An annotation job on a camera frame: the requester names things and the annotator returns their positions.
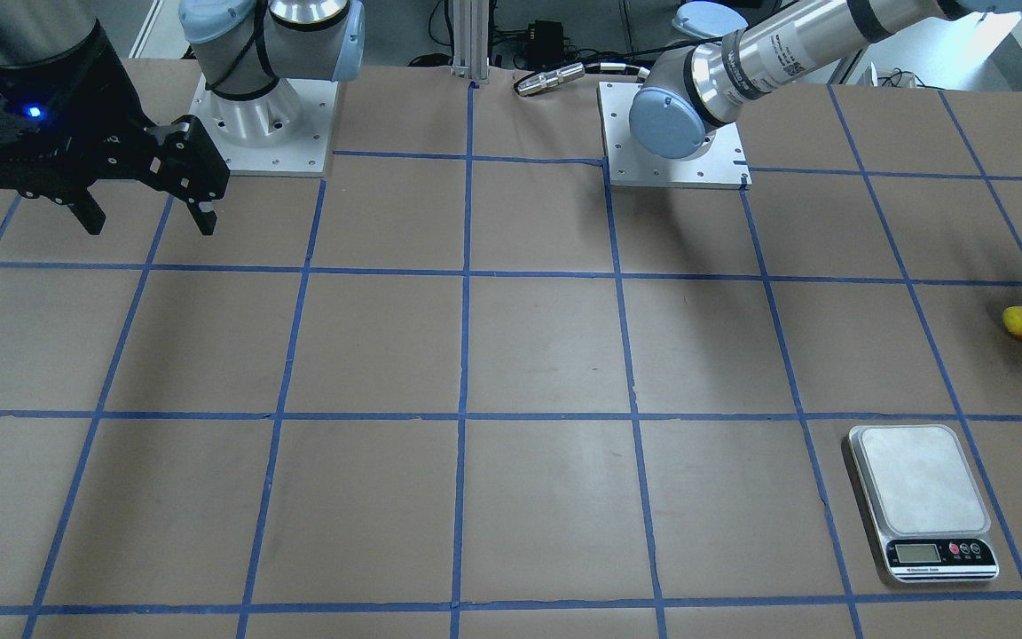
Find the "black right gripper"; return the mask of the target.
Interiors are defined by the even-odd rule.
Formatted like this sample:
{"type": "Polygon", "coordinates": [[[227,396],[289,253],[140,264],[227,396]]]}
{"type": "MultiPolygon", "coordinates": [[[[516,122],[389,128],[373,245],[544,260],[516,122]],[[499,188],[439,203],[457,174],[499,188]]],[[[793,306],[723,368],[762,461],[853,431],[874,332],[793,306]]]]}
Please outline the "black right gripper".
{"type": "Polygon", "coordinates": [[[98,236],[106,214],[83,197],[98,179],[134,179],[188,200],[203,236],[216,229],[211,200],[222,198],[230,169],[194,115],[158,124],[105,30],[28,67],[0,65],[0,189],[61,199],[85,232],[98,236]]]}

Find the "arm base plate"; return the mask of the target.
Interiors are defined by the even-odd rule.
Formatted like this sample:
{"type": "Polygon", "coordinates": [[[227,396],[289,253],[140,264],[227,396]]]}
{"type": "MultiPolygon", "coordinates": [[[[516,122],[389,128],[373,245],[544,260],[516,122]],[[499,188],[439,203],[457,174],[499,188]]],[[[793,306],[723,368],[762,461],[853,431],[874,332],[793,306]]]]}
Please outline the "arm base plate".
{"type": "Polygon", "coordinates": [[[291,78],[267,96],[231,101],[199,78],[190,113],[210,130],[233,177],[323,178],[343,84],[291,78]]]}
{"type": "Polygon", "coordinates": [[[753,185],[741,133],[707,130],[683,97],[637,83],[599,84],[609,184],[745,190],[753,185]]]}

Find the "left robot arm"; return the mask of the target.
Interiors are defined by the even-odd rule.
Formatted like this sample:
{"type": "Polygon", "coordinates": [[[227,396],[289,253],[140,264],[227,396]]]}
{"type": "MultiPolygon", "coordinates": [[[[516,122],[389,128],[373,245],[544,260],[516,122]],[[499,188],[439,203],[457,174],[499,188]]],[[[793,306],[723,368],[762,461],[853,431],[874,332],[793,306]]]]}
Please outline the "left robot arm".
{"type": "MultiPolygon", "coordinates": [[[[1022,1],[796,1],[751,28],[661,54],[633,98],[630,133],[656,156],[693,157],[743,106],[784,84],[926,18],[974,12],[1022,12],[1022,1]]],[[[1022,306],[1006,308],[1002,323],[1022,341],[1022,306]]]]}

